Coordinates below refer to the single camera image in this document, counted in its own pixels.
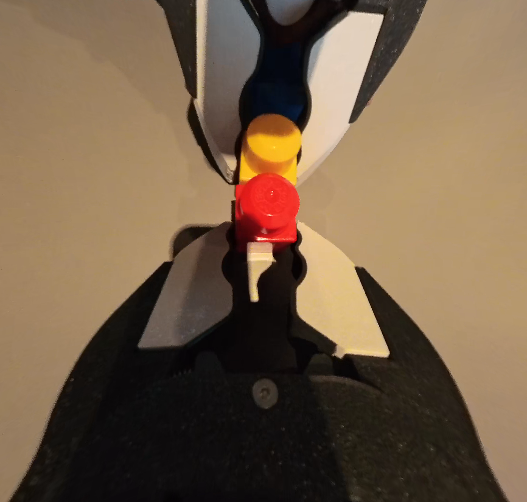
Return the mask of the yellow single-stud mega block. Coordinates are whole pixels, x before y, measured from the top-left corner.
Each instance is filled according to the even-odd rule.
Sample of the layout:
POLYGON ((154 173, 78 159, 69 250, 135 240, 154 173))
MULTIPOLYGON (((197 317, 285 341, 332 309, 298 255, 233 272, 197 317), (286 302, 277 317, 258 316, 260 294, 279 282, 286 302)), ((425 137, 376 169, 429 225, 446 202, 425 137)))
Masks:
POLYGON ((273 173, 296 185, 300 150, 301 131, 294 122, 278 114, 256 117, 242 138, 238 182, 273 173))

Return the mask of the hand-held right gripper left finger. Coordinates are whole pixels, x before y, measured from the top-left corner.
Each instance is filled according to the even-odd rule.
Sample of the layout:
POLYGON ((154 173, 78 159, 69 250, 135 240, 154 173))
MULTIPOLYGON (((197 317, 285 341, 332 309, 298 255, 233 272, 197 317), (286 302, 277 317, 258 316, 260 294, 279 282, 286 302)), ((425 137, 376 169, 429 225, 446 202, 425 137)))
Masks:
POLYGON ((175 255, 139 349, 181 349, 232 312, 232 286, 222 268, 231 226, 223 222, 208 228, 175 255))

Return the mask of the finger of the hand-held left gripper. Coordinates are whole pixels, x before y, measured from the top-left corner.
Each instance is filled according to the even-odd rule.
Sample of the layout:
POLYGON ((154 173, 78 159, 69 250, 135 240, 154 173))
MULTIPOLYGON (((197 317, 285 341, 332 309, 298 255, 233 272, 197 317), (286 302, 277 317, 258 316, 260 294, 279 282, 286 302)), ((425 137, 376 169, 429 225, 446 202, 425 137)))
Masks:
POLYGON ((193 105, 220 175, 236 182, 243 92, 261 55, 259 20, 249 0, 196 0, 193 105))
POLYGON ((310 109, 302 131, 297 185, 313 174, 349 129, 383 21, 382 13, 346 12, 311 46, 307 59, 310 109))

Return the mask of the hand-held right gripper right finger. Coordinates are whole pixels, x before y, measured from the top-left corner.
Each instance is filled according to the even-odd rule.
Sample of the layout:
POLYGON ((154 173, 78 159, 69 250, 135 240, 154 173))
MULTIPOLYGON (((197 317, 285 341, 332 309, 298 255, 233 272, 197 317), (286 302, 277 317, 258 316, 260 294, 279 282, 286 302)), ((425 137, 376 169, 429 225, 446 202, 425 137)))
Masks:
POLYGON ((297 229, 298 251, 306 262, 296 290, 299 318, 329 341, 336 358, 388 358, 389 348, 353 261, 306 224, 299 222, 297 229))

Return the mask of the blue mega block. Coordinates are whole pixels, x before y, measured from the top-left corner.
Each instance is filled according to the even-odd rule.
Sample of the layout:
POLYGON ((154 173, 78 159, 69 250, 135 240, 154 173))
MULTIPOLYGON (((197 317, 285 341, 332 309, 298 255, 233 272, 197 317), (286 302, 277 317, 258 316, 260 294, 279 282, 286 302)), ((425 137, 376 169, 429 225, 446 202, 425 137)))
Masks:
POLYGON ((248 120, 278 114, 299 125, 307 101, 302 44, 265 45, 248 90, 248 120))

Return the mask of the red mega block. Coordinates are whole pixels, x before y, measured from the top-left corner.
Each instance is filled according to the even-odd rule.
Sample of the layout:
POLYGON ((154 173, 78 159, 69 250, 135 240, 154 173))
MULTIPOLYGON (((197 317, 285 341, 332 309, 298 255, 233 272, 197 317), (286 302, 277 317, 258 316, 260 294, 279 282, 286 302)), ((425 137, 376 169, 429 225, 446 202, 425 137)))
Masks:
POLYGON ((269 243, 280 253, 297 241, 300 197, 293 183, 275 173, 262 173, 235 188, 234 241, 247 252, 249 243, 269 243))

